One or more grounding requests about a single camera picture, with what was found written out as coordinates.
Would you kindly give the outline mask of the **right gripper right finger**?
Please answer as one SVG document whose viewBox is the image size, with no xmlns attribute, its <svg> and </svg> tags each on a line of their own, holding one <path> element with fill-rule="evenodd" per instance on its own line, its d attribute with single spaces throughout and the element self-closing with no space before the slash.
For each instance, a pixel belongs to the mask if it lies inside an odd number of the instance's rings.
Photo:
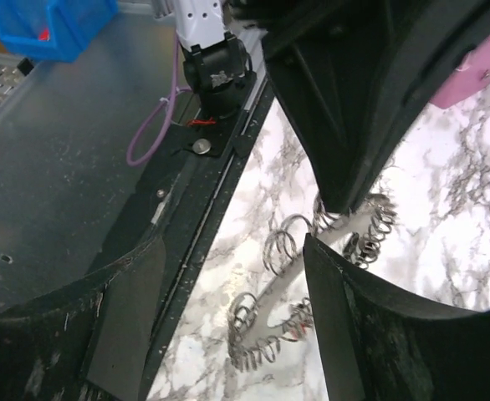
<svg viewBox="0 0 490 401">
<path fill-rule="evenodd" d="M 306 236 L 304 266 L 332 400 L 490 400 L 490 310 L 408 292 Z"/>
</svg>

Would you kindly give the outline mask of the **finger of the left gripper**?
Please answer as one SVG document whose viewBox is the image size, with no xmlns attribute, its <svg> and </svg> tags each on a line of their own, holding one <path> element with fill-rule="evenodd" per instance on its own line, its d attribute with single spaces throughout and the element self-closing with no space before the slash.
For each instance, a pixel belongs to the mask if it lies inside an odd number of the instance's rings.
<svg viewBox="0 0 490 401">
<path fill-rule="evenodd" d="M 302 1 L 263 39 L 268 77 L 327 211 L 354 211 L 462 57 L 490 1 Z"/>
</svg>

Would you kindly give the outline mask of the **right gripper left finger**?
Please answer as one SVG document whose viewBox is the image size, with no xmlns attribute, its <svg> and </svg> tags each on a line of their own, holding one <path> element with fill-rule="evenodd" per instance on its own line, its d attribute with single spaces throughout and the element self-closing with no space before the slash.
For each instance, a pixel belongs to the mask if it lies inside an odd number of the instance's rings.
<svg viewBox="0 0 490 401">
<path fill-rule="evenodd" d="M 166 262 L 161 237 L 0 313 L 0 400 L 137 400 Z"/>
</svg>

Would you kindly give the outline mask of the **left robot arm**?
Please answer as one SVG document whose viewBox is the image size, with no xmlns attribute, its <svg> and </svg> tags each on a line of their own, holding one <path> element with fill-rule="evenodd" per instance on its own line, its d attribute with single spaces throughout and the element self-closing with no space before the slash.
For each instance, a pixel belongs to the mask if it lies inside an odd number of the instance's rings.
<svg viewBox="0 0 490 401">
<path fill-rule="evenodd" d="M 211 116 L 234 112 L 248 55 L 223 20 L 265 31 L 267 76 L 326 209 L 364 201 L 448 79 L 482 80 L 490 1 L 177 1 L 184 74 Z"/>
</svg>

